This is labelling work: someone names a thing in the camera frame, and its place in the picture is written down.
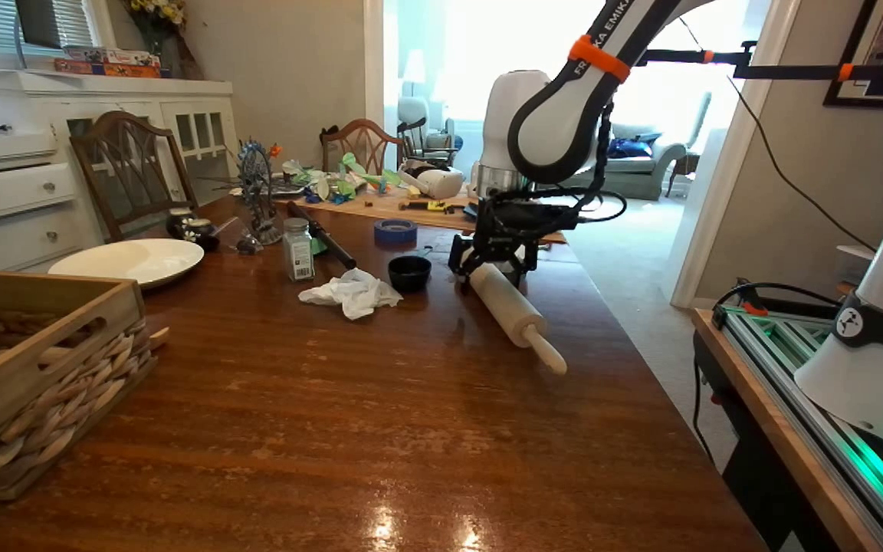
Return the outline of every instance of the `bottle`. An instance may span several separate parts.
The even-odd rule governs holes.
[[[290,278],[313,278],[313,236],[307,217],[284,217],[284,270]]]

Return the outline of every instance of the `white plate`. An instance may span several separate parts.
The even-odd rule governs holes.
[[[141,289],[168,283],[202,260],[202,247],[184,238],[124,238],[83,247],[50,268],[58,276],[134,278]]]

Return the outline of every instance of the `cabinet drawer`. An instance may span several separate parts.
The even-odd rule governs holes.
[[[0,270],[23,270],[79,247],[74,205],[0,217]]]
[[[58,202],[74,202],[67,162],[0,171],[0,217]]]

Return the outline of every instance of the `floor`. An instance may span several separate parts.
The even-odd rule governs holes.
[[[682,196],[659,202],[632,199],[629,212],[607,224],[579,224],[566,243],[577,247],[603,303],[614,309],[657,381],[679,410],[682,424],[700,407],[700,436],[716,465],[729,456],[734,436],[707,388],[697,400],[694,326],[685,312],[661,298],[661,270],[682,215]]]

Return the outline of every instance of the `black cup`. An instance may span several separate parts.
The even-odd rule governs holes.
[[[417,293],[426,289],[428,283],[428,272],[433,272],[433,260],[420,257],[420,254],[401,254],[401,257],[391,257],[386,263],[386,272],[388,272],[388,285],[397,291],[397,293]]]

